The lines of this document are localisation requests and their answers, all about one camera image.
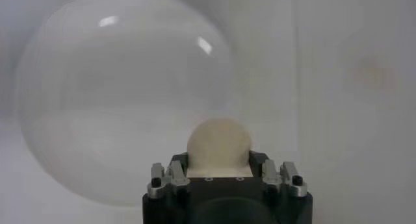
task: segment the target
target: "metal bracket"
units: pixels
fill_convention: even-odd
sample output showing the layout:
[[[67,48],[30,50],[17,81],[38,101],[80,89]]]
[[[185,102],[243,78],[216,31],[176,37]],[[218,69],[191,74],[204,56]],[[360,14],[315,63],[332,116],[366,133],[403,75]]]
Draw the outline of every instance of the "metal bracket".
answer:
[[[276,166],[274,165],[273,160],[267,159],[263,163],[262,178],[266,188],[275,188],[278,192],[280,192],[280,184],[282,184],[282,180],[276,171]]]
[[[292,197],[305,197],[307,195],[307,183],[299,176],[293,162],[284,162],[280,166],[280,174],[283,177],[283,182],[289,185],[289,192]]]
[[[161,163],[151,167],[151,182],[148,184],[148,196],[152,199],[160,199],[166,194],[166,185],[169,183],[164,177],[164,168]]]
[[[174,193],[176,194],[177,191],[181,189],[184,189],[187,192],[189,192],[190,180],[186,178],[185,174],[183,173],[180,161],[172,161],[170,163],[169,170],[172,176],[172,180],[170,181],[170,183],[172,184]]]

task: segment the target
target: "white wall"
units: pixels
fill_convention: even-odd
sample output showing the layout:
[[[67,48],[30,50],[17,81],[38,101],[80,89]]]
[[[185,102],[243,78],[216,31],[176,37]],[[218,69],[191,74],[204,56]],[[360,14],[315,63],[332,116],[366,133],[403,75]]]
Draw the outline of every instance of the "white wall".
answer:
[[[296,0],[302,171],[315,223],[411,223],[416,0]]]

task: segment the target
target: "screw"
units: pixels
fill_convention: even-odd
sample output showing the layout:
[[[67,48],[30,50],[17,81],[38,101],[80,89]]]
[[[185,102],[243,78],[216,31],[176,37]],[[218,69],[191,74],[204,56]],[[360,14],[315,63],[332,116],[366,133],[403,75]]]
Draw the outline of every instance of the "screw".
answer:
[[[295,175],[292,177],[292,184],[295,186],[301,186],[304,183],[304,179],[299,176],[299,175]]]
[[[162,186],[162,179],[160,177],[154,177],[151,179],[151,187],[158,188]]]

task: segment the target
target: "white background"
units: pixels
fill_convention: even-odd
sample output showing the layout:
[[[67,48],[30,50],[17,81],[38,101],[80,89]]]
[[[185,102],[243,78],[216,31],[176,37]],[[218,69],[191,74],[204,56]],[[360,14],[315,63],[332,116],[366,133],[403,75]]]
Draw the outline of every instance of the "white background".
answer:
[[[140,208],[97,204],[52,179],[14,122],[24,45],[67,1],[0,0],[0,222],[140,223]],[[239,54],[245,123],[255,146],[263,143],[258,150],[300,161],[315,197],[314,223],[410,223],[416,0],[194,1],[187,0],[249,51]],[[262,113],[273,108],[276,116]]]

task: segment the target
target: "beige ball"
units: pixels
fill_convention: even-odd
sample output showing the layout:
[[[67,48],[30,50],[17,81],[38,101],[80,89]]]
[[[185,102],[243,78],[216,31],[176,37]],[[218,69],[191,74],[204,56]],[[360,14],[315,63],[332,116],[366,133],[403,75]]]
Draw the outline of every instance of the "beige ball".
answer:
[[[188,176],[252,176],[248,164],[251,144],[248,132],[232,119],[203,122],[188,141]]]

